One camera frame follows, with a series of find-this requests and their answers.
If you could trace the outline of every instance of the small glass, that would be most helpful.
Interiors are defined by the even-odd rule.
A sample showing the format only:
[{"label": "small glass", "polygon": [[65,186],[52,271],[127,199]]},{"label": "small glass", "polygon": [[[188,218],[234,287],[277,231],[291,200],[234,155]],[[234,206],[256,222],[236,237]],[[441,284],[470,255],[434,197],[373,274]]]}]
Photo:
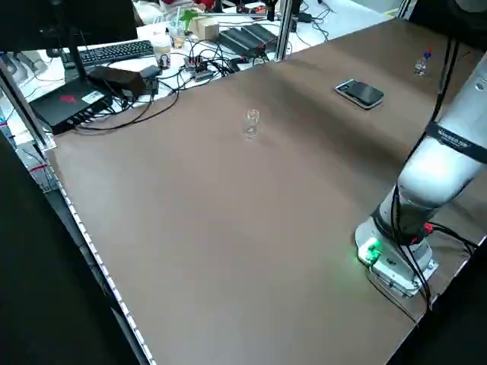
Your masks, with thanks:
[{"label": "small glass", "polygon": [[186,24],[183,21],[173,21],[169,24],[169,34],[173,39],[174,48],[183,48],[186,39]]},{"label": "small glass", "polygon": [[245,118],[243,133],[249,140],[253,140],[257,136],[257,123],[259,122],[259,117],[259,110],[249,109],[247,111],[247,117]]}]

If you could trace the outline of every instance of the green led light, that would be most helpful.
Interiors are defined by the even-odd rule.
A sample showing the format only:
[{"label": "green led light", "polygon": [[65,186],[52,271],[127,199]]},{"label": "green led light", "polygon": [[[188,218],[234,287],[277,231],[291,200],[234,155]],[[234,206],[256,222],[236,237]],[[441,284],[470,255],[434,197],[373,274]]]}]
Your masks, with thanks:
[{"label": "green led light", "polygon": [[377,238],[371,237],[358,249],[358,255],[368,264],[373,265],[382,254],[382,243]]}]

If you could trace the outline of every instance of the red logo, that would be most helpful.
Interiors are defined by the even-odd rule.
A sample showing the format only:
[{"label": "red logo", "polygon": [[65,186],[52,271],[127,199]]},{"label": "red logo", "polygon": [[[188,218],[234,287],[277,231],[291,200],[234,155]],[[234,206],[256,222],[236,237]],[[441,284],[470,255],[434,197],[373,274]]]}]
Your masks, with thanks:
[{"label": "red logo", "polygon": [[63,95],[59,98],[60,101],[65,101],[66,103],[76,104],[76,98],[72,95]]}]

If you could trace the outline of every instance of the sticker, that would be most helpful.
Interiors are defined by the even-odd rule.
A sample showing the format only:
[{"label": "sticker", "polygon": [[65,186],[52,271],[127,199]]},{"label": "sticker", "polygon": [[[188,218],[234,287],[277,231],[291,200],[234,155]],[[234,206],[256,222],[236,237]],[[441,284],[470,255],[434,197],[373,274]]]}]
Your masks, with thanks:
[{"label": "sticker", "polygon": [[100,91],[93,91],[92,93],[89,93],[86,97],[82,97],[81,100],[83,100],[87,104],[92,104],[103,97],[104,95]]}]

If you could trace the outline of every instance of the monitor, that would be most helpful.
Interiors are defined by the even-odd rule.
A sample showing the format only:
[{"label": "monitor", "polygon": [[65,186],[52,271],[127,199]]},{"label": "monitor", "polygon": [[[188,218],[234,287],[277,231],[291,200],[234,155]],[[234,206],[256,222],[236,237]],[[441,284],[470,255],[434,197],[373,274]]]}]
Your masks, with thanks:
[{"label": "monitor", "polygon": [[56,3],[76,46],[137,38],[131,0],[14,0],[3,9],[0,52],[67,47]]}]

